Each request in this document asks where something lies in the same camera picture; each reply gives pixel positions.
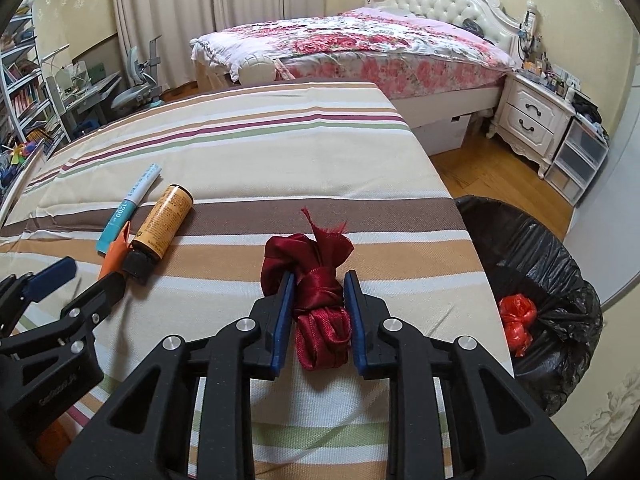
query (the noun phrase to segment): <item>pink floral bedspread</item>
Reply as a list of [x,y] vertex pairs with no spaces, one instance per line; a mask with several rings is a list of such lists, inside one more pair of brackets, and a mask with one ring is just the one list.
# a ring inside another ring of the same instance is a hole
[[240,25],[191,44],[192,59],[225,66],[233,81],[245,59],[267,56],[296,77],[375,82],[389,99],[491,85],[514,67],[500,48],[454,25],[365,8]]
[[415,54],[339,52],[290,57],[282,63],[296,78],[375,83],[390,100],[494,86],[504,76],[501,70]]

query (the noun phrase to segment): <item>striped fabric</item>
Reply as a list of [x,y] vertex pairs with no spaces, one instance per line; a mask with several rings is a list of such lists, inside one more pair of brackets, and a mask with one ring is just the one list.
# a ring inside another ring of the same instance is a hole
[[[0,276],[38,271],[62,256],[78,276],[18,328],[53,321],[95,281],[98,239],[152,163],[162,176],[135,213],[136,230],[168,184],[195,206],[147,287],[130,285],[95,330],[104,381],[71,410],[84,426],[164,336],[211,336],[261,296],[264,243],[347,221],[363,289],[425,334],[473,335],[509,370],[488,282],[455,204],[419,143],[372,84],[296,82],[237,88],[142,112],[52,157],[0,230]],[[252,382],[254,453],[261,479],[380,479],[388,384],[351,364],[305,372],[289,352],[274,383]],[[190,473],[195,471],[199,411]],[[446,425],[446,463],[450,473]]]

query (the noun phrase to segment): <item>red satin ribbon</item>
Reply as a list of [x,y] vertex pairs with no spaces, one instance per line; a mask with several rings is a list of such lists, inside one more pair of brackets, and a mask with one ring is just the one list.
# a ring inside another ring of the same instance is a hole
[[298,286],[293,318],[300,364],[305,370],[337,368],[348,360],[351,322],[335,269],[349,257],[353,245],[342,234],[346,224],[324,230],[311,221],[306,208],[302,212],[316,240],[302,234],[271,237],[264,247],[260,284],[264,295],[271,296],[284,272],[294,273]]

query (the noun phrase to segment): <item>drawer handle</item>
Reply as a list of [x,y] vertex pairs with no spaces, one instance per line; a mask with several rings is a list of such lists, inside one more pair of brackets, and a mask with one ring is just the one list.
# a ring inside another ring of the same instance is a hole
[[536,111],[536,113],[538,114],[538,117],[540,117],[540,116],[542,115],[542,114],[540,113],[540,110],[538,110],[538,107],[537,107],[536,105],[529,105],[529,104],[527,104],[527,105],[525,105],[525,108],[526,108],[527,110],[529,110],[529,108],[533,108],[533,109]]
[[535,130],[535,128],[532,126],[530,128],[525,128],[524,127],[524,123],[522,122],[522,119],[520,119],[520,126],[522,127],[523,130],[527,131],[527,132],[532,132]]

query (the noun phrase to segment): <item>blue label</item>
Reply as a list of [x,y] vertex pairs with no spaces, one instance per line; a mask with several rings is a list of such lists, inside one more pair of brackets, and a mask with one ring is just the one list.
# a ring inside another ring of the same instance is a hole
[[99,253],[107,253],[110,243],[118,237],[118,233],[122,230],[124,224],[127,223],[127,220],[131,218],[136,207],[136,204],[130,200],[123,200],[120,206],[118,206],[95,245]]

